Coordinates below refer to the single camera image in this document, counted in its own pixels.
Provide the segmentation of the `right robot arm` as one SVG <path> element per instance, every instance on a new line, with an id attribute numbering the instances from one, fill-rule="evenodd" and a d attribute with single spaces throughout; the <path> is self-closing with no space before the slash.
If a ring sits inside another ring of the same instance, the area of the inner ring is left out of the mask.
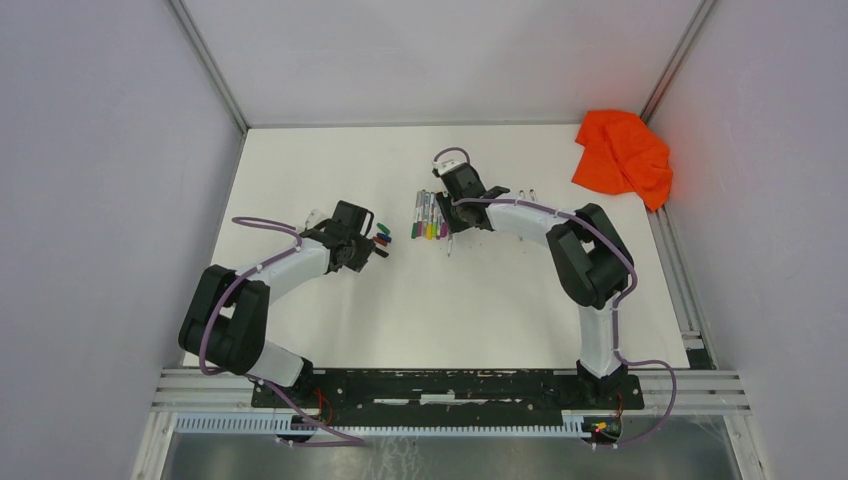
<path id="1" fill-rule="evenodd" d="M 445 187 L 437 202 L 449 233 L 472 228 L 511 233 L 548 250 L 562 289 L 578 307 L 578 396 L 591 408 L 606 406 L 628 374 L 616 354 L 615 318 L 637 280 L 632 255 L 606 212 L 593 203 L 556 209 L 505 187 L 487 189 L 467 160 L 435 161 L 432 172 Z"/>

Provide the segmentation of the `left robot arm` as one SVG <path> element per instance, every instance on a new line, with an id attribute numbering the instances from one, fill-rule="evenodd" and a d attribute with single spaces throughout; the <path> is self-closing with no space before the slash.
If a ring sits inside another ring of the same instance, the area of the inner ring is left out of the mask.
<path id="1" fill-rule="evenodd" d="M 276 385 L 290 407 L 314 394 L 313 364 L 267 337 L 270 307 L 302 284 L 342 268 L 361 271 L 378 248 L 369 233 L 373 213 L 346 201 L 328 218 L 304 230 L 279 221 L 240 216 L 234 223 L 272 230 L 291 245 L 241 270 L 207 267 L 195 289 L 178 334 L 178 345 L 199 359 L 206 374 L 226 371 Z"/>

